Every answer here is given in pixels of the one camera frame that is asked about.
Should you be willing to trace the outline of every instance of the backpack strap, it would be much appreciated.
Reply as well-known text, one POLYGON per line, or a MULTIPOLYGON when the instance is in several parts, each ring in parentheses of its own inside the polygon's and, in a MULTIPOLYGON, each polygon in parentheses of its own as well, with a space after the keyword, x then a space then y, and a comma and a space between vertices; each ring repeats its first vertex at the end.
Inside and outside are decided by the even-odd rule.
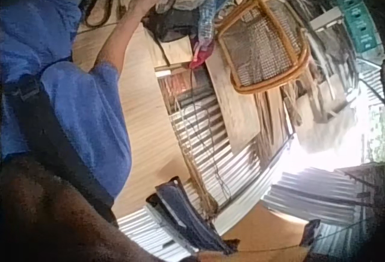
POLYGON ((71 145, 40 80, 24 75, 17 84, 7 84, 5 94, 35 158, 47 170, 71 183, 105 220, 117 226, 111 210, 114 198, 71 145))

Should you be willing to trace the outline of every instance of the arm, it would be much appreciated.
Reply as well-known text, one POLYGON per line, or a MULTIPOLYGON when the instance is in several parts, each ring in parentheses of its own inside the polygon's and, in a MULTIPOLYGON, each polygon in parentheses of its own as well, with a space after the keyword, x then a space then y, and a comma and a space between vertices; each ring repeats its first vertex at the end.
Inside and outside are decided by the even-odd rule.
POLYGON ((107 41, 97 55, 95 65, 107 61, 116 67, 120 76, 123 70, 126 48, 132 35, 134 35, 143 16, 158 1, 159 0, 131 0, 127 13, 107 38, 107 41))

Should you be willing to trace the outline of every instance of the wire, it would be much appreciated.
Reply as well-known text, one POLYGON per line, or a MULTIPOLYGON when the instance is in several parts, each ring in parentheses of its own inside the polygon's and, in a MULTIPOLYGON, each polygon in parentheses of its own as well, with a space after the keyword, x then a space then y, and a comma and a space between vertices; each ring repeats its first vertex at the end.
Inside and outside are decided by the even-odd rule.
MULTIPOLYGON (((366 222, 366 221, 368 221, 368 220, 371 220, 371 219, 373 219, 373 218, 374 218, 374 217, 369 217, 369 218, 360 220, 360 221, 358 221, 358 222, 356 222, 356 223, 354 223, 354 224, 351 224, 351 225, 347 226, 347 227, 344 228, 344 229, 341 229, 341 230, 338 230, 338 231, 336 231, 336 232, 334 232, 334 233, 331 233, 331 234, 329 234, 329 235, 326 235, 326 236, 317 238, 317 239, 315 239, 315 240, 313 241, 313 244, 316 243, 316 242, 318 242, 318 241, 320 241, 320 240, 323 240, 323 239, 329 238, 329 237, 331 237, 331 236, 334 236, 334 235, 336 235, 336 234, 338 234, 338 233, 340 233, 340 232, 346 231, 346 230, 348 230, 348 229, 350 229, 350 228, 352 228, 352 227, 354 227, 354 226, 356 226, 356 225, 359 225, 359 224, 361 224, 361 223, 363 223, 363 222, 366 222)), ((274 248, 274 249, 265 249, 265 250, 256 250, 256 251, 239 251, 239 253, 264 253, 264 252, 275 252, 275 251, 286 250, 286 249, 292 249, 292 248, 297 248, 297 247, 301 247, 301 246, 300 246, 300 245, 292 245, 292 246, 281 247, 281 248, 274 248)))
MULTIPOLYGON (((200 127, 199 127, 199 122, 198 122, 198 115, 197 115, 197 109, 196 109, 196 104, 195 104, 195 97, 194 97, 194 88, 193 88, 193 70, 190 70, 190 87, 191 87, 191 99, 192 99, 192 106, 194 107, 194 114, 195 114, 195 118, 196 118, 196 121, 197 121, 197 127, 198 127, 198 133, 195 131, 193 125, 191 124, 190 121, 188 121, 190 123, 190 126, 192 128, 192 130, 195 132, 199 142, 203 145, 204 149, 207 150, 208 148, 206 147, 205 143, 203 142, 202 140, 202 137, 200 136, 200 127)), ((232 194, 231 194, 231 191, 229 189, 229 186, 223 181, 220 173, 219 173, 219 168, 218 168, 218 164, 217 164, 217 161, 215 160, 215 143, 214 143, 214 137, 213 137, 213 133, 212 133, 212 130, 211 130, 211 120, 210 120, 210 112, 208 111, 208 109, 206 107, 202 107, 200 106, 202 109, 204 109, 204 111, 207 112, 207 117, 208 117, 208 122, 209 122, 209 131, 210 131, 210 138, 211 138, 211 145, 212 145, 212 161, 213 161, 213 165, 214 165, 214 174, 215 174, 215 178, 217 179, 220 187, 221 187, 221 190, 223 192, 223 195, 224 197, 226 198, 227 201, 231 201, 232 199, 232 194)))

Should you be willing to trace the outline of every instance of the rattan chair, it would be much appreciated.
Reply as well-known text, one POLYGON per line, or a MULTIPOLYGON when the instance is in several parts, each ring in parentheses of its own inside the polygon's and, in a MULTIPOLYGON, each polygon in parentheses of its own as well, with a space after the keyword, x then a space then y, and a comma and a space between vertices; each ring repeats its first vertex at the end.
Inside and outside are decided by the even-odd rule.
POLYGON ((263 92, 297 78, 310 48, 303 24, 285 0, 247 0, 218 28, 218 42, 241 94, 263 92))

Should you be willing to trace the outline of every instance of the blue cloth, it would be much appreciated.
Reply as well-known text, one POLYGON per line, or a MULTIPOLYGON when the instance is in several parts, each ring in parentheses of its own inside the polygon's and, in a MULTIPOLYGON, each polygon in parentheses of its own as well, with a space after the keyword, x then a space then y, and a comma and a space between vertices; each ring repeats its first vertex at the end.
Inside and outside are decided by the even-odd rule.
MULTIPOLYGON (((114 198, 131 169, 131 148, 109 63, 90 73, 69 60, 81 14, 76 0, 19 0, 0 8, 2 83, 42 74, 59 123, 95 178, 114 198)), ((6 96, 1 103, 1 160, 28 152, 6 96)))

